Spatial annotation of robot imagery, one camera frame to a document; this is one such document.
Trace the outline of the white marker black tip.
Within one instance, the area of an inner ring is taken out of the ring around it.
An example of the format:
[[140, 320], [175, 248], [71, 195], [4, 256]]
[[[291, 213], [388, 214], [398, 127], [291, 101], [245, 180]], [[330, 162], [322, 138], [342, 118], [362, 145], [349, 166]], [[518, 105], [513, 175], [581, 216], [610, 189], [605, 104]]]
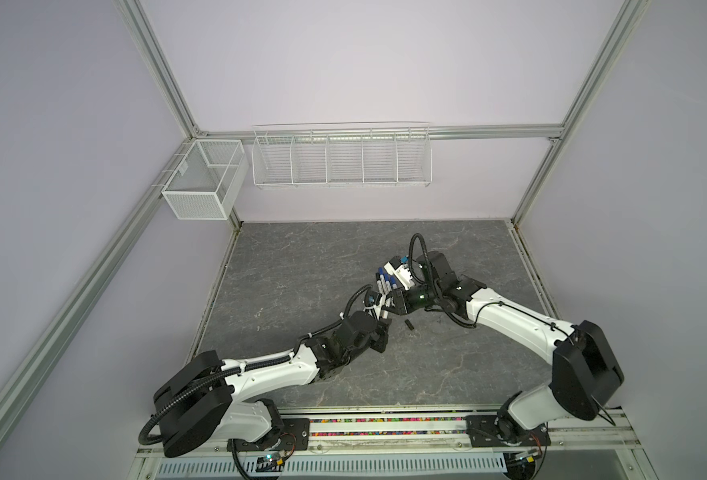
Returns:
[[379, 293], [385, 295], [385, 290], [383, 289], [383, 282], [381, 281], [381, 276], [375, 275], [375, 281], [377, 282], [377, 290], [379, 290]]

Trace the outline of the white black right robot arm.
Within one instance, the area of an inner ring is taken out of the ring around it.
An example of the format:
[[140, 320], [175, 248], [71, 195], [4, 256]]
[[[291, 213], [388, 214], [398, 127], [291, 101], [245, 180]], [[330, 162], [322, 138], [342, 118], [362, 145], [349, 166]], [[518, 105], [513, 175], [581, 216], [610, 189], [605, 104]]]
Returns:
[[549, 381], [513, 394], [495, 415], [491, 436], [505, 444], [521, 443], [553, 420], [595, 420], [625, 382], [597, 324], [573, 324], [519, 305], [479, 280], [455, 274], [441, 252], [417, 260], [395, 257], [377, 276], [385, 290], [379, 310], [400, 316], [437, 310], [462, 328], [491, 328], [551, 366]]

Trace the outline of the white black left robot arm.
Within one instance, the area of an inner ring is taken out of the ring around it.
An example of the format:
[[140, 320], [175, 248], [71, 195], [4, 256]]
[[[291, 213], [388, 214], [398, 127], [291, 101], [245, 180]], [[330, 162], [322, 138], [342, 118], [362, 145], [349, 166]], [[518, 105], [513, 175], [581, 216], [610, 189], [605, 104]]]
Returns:
[[391, 320], [357, 311], [277, 354], [237, 360], [205, 351], [153, 394], [154, 412], [141, 427], [138, 443], [160, 443], [168, 458], [183, 456], [213, 436], [271, 446], [284, 423], [267, 394], [329, 380], [369, 350], [383, 353], [389, 327]]

